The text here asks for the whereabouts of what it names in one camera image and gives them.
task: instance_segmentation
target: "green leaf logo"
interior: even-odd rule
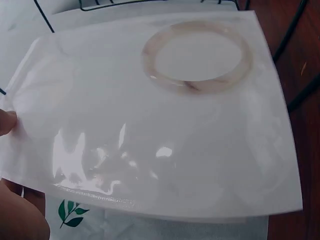
[[[75,217],[72,218],[70,221],[66,222],[67,218],[70,216],[70,214],[72,214],[73,212],[75,212],[77,215],[82,215],[85,214],[86,212],[89,211],[89,209],[83,209],[78,207],[80,205],[80,203],[74,203],[73,201],[68,201],[67,203],[67,211],[68,214],[66,216],[66,209],[65,209],[65,200],[63,200],[59,206],[58,209],[58,213],[59,216],[62,220],[61,226],[60,228],[62,228],[63,225],[67,225],[69,227],[75,228],[76,226],[78,226],[82,220],[84,219],[83,217]]]

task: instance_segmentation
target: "black wire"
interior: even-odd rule
[[[120,5],[125,5],[125,4],[136,4],[136,3],[143,3],[143,2],[156,2],[156,1],[166,1],[166,0],[136,0],[136,1],[127,1],[127,2],[119,2],[119,3],[114,3],[111,5],[105,5],[105,6],[98,6],[90,9],[84,9],[82,6],[82,0],[79,0],[80,4],[80,9],[81,11],[84,12],[89,12],[92,10],[98,10],[98,9],[104,9],[104,8],[109,8],[109,7],[114,7],[114,6],[120,6]]]
[[[245,11],[249,10],[249,6],[250,6],[250,0],[246,0],[244,5],[244,10]]]
[[[42,9],[41,9],[38,1],[37,1],[37,0],[33,0],[33,1],[34,1],[34,3],[35,3],[36,7],[38,8],[39,12],[41,13],[43,19],[45,20],[46,24],[47,24],[48,27],[50,28],[51,32],[52,32],[52,33],[55,33],[55,31],[54,31],[54,29],[52,28],[52,26],[50,25],[50,22],[48,21],[46,15],[45,15],[44,12],[42,11]]]
[[[5,91],[2,90],[2,88],[0,88],[0,93],[2,93],[3,95],[7,94]]]
[[[281,41],[281,43],[279,44],[279,47],[277,48],[277,50],[275,51],[275,54],[273,55],[272,59],[274,61],[274,63],[276,63],[278,61],[278,59],[280,58],[281,54],[284,52],[293,32],[296,29],[296,26],[298,24],[298,21],[302,15],[302,13],[305,10],[306,4],[307,4],[308,0],[301,0],[299,7],[296,11],[296,14],[293,17],[292,22],[289,25],[288,30],[286,31],[283,40]]]
[[[286,107],[291,113],[295,110],[309,95],[315,92],[320,86],[320,74],[318,74]]]

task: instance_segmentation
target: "brown wooden surface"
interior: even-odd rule
[[[245,0],[240,0],[243,9]],[[251,0],[271,53],[281,42],[300,0]],[[320,0],[309,0],[276,68],[286,102],[320,73]],[[268,240],[320,240],[320,89],[290,114],[303,211],[270,216]]]

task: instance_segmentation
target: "plastic bag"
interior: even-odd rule
[[[247,42],[252,66],[237,84],[184,94],[145,73],[146,42],[192,20],[232,28]],[[216,34],[177,40],[163,48],[157,65],[181,79],[196,72],[200,80],[219,77],[241,59],[241,50]],[[193,48],[204,60],[188,55]],[[205,55],[212,50],[217,54]],[[13,182],[79,203],[184,221],[302,207],[283,93],[253,12],[155,15],[41,37],[6,91],[1,107],[15,110],[19,123],[1,138],[1,174]]]

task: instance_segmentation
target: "finger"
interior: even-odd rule
[[[6,187],[13,193],[21,196],[23,187],[19,184],[16,184],[12,181],[2,178],[1,182],[3,182]]]
[[[23,198],[32,203],[43,216],[46,216],[46,197],[43,192],[24,187]]]
[[[0,109],[0,136],[8,134],[17,123],[15,111],[3,111]]]
[[[48,240],[50,228],[39,210],[0,181],[0,239]]]

